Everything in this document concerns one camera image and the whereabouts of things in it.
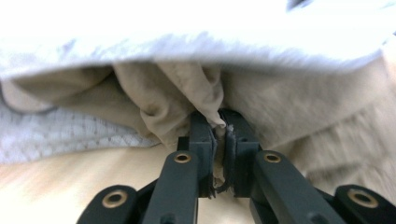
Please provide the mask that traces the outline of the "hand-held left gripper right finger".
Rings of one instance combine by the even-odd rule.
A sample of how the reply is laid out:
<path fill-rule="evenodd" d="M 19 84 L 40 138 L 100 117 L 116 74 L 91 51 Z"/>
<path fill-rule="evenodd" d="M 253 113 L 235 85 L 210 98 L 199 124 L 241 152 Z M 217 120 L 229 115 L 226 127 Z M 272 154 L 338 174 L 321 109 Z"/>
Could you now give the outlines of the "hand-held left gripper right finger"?
<path fill-rule="evenodd" d="M 226 122 L 225 148 L 223 156 L 224 183 L 219 193 L 231 190 L 234 197 L 248 198 L 253 186 L 253 163 L 261 150 L 244 117 L 230 109 L 221 109 L 220 116 Z"/>

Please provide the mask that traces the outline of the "beige cloth garment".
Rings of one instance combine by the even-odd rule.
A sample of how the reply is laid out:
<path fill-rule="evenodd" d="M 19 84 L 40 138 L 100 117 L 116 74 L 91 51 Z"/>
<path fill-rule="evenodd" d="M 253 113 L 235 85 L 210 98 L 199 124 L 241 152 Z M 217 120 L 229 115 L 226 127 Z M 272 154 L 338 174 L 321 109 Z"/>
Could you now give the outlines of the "beige cloth garment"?
<path fill-rule="evenodd" d="M 347 183 L 396 203 L 396 83 L 382 60 L 343 74 L 198 63 L 118 63 L 0 82 L 0 164 L 106 147 L 174 148 L 190 115 L 217 138 L 239 112 L 265 149 L 316 187 Z"/>

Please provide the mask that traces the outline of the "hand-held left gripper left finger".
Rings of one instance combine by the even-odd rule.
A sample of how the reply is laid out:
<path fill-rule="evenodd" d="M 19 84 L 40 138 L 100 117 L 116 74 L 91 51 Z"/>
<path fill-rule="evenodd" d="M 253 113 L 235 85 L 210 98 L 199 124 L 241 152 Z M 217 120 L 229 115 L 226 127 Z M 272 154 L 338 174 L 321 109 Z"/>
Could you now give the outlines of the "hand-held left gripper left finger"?
<path fill-rule="evenodd" d="M 188 136 L 178 138 L 177 151 L 186 150 L 198 157 L 199 197 L 212 198 L 216 194 L 213 184 L 213 163 L 217 140 L 208 121 L 200 112 L 191 113 L 190 122 L 190 133 Z"/>

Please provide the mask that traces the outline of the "white cloth garment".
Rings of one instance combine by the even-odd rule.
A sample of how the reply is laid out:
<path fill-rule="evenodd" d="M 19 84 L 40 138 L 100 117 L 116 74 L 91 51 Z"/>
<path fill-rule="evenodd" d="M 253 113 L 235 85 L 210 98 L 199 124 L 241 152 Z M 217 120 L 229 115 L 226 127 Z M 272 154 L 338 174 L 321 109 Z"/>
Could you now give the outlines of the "white cloth garment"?
<path fill-rule="evenodd" d="M 90 115 L 16 109 L 13 78 L 147 59 L 360 65 L 395 17 L 396 0 L 0 0 L 0 164 L 149 144 Z"/>

